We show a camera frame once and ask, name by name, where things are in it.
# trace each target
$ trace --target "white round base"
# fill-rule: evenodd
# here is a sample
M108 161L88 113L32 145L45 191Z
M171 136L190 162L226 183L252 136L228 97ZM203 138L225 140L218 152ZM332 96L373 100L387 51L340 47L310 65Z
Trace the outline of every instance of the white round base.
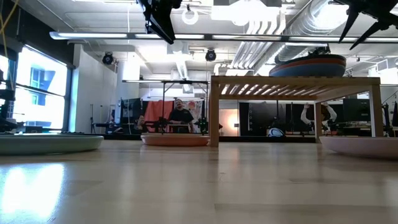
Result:
M34 155L90 151L99 148L102 136L72 134L0 135L0 155Z

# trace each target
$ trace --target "window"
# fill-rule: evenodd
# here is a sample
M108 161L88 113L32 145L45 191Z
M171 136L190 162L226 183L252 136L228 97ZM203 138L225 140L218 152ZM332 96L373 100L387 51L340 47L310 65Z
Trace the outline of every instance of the window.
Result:
M18 58L17 83L65 96L68 68L27 47Z
M24 47L18 59L12 117L26 126L63 129L67 78L66 65Z
M0 69L2 70L2 79L7 80L8 74L8 58L0 55Z

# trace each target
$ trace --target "orange round base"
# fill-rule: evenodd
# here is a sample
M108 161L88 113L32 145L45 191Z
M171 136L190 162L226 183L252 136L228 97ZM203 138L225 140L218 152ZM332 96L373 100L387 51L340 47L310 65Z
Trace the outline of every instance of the orange round base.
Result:
M206 146L209 136L198 134L143 134L142 142L147 146Z

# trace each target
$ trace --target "security camera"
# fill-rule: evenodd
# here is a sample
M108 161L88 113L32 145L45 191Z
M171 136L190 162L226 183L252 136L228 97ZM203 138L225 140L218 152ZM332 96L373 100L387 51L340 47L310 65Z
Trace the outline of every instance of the security camera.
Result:
M112 63L114 62L114 57L112 56L112 52L106 52L105 56L102 58L102 62L105 65L112 65Z
M208 61L208 62L212 62L212 61L216 60L217 55L216 55L216 52L214 51L214 49L208 49L205 58L206 58L206 61Z

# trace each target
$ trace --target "wooden floor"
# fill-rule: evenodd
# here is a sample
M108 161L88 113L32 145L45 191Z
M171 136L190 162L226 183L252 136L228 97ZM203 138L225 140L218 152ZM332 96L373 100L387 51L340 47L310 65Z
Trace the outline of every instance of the wooden floor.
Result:
M0 157L0 223L398 223L398 162L317 144L138 141Z

